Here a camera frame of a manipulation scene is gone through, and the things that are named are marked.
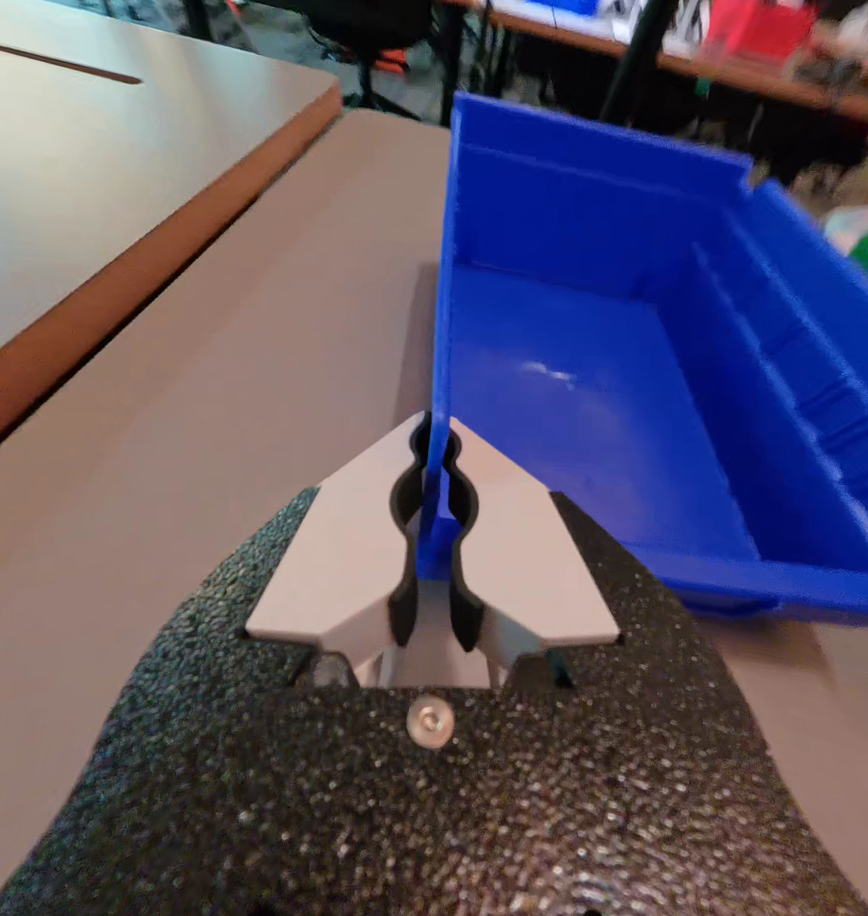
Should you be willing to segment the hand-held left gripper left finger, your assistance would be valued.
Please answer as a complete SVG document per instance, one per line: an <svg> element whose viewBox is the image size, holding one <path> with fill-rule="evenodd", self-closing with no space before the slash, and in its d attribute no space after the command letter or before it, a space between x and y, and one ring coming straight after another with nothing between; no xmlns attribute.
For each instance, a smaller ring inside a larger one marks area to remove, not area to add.
<svg viewBox="0 0 868 916"><path fill-rule="evenodd" d="M246 634L343 657L361 686L405 647L418 609L416 544L430 415L417 412L320 484Z"/></svg>

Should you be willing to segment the wooden office table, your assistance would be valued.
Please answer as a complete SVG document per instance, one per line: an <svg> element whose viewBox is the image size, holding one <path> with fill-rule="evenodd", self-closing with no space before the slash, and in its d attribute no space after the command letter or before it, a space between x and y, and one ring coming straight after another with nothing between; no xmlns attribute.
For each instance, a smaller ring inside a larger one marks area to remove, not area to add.
<svg viewBox="0 0 868 916"><path fill-rule="evenodd" d="M583 17L554 6L531 2L495 2L489 14L495 26L518 34L553 41L575 49L599 53L619 60L627 44L601 29L593 17ZM657 67L676 75L719 83L749 94L803 106L812 110L832 111L857 122L868 124L868 89L851 89L843 93L810 80L788 76L778 67L701 52L690 56L672 54L662 49Z"/></svg>

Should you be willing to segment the black office chair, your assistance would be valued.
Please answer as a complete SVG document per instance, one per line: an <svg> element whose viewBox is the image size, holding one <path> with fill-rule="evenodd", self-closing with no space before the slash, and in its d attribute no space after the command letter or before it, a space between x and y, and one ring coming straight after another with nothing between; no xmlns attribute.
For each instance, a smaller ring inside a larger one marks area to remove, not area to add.
<svg viewBox="0 0 868 916"><path fill-rule="evenodd" d="M320 38L336 43L356 61L359 91L345 98L348 108L419 121L418 115L374 91L372 71L382 52L405 51L428 39L431 2L313 1L304 2L302 14Z"/></svg>

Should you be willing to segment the black metal pole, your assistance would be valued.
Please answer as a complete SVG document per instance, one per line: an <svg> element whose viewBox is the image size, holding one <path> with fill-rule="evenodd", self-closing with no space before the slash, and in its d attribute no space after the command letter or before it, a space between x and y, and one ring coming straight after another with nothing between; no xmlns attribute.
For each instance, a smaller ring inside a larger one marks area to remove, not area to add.
<svg viewBox="0 0 868 916"><path fill-rule="evenodd" d="M632 117L638 95L656 69L659 51L678 7L679 1L646 2L602 103L601 122L625 125Z"/></svg>

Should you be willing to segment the red storage bin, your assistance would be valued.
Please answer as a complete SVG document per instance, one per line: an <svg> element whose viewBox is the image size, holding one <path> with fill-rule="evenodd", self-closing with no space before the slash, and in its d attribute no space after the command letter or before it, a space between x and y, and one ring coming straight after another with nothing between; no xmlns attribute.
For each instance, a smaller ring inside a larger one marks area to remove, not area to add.
<svg viewBox="0 0 868 916"><path fill-rule="evenodd" d="M806 45L817 21L810 2L713 1L705 52L785 64Z"/></svg>

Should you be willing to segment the blue plastic bin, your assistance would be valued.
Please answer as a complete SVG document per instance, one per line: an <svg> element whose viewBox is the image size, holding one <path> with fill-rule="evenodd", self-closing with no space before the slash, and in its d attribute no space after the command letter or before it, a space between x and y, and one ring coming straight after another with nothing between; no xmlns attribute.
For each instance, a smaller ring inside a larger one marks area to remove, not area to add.
<svg viewBox="0 0 868 916"><path fill-rule="evenodd" d="M703 614L868 619L868 276L748 156L457 94L454 418Z"/></svg>

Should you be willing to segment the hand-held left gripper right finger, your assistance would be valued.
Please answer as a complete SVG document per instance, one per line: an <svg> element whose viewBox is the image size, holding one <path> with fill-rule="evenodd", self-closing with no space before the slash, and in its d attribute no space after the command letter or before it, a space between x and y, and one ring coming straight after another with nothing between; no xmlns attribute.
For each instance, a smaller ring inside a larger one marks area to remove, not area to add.
<svg viewBox="0 0 868 916"><path fill-rule="evenodd" d="M491 688L515 662L611 645L621 629L562 519L557 494L451 418L441 481L459 529L450 545L450 623Z"/></svg>

